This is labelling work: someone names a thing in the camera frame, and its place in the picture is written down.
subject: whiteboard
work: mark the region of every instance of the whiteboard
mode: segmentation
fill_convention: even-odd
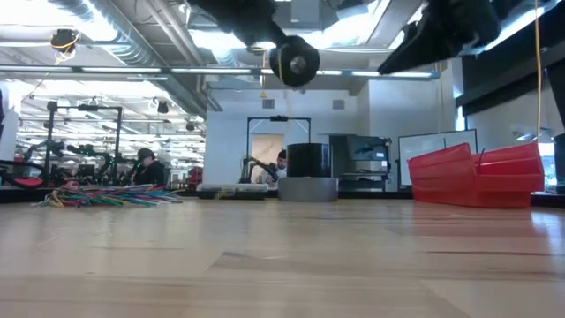
[[[416,136],[400,137],[398,147],[400,149],[400,185],[411,186],[408,160],[419,155],[429,154],[433,151],[453,147],[462,143],[468,143],[471,153],[477,153],[477,130],[461,132],[442,132]]]

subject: gray cylinder base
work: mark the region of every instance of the gray cylinder base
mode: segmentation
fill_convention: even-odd
[[[287,202],[334,202],[338,198],[337,178],[281,178],[279,200]]]

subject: man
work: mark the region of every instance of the man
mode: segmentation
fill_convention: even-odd
[[[165,166],[155,160],[155,154],[151,149],[140,149],[138,160],[141,165],[135,174],[136,185],[165,186]]]
[[[286,178],[286,150],[281,150],[276,158],[276,175],[279,179]],[[266,184],[271,189],[277,188],[277,182],[278,180],[274,181],[266,171],[263,171],[257,179],[257,183]]]

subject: red plastic bin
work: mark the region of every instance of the red plastic bin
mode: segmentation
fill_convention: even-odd
[[[469,144],[408,161],[417,201],[477,208],[527,208],[543,191],[544,168],[536,143],[472,155]]]

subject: wooden table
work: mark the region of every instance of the wooden table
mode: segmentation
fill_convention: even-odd
[[[0,206],[0,316],[563,317],[565,216],[413,201]]]

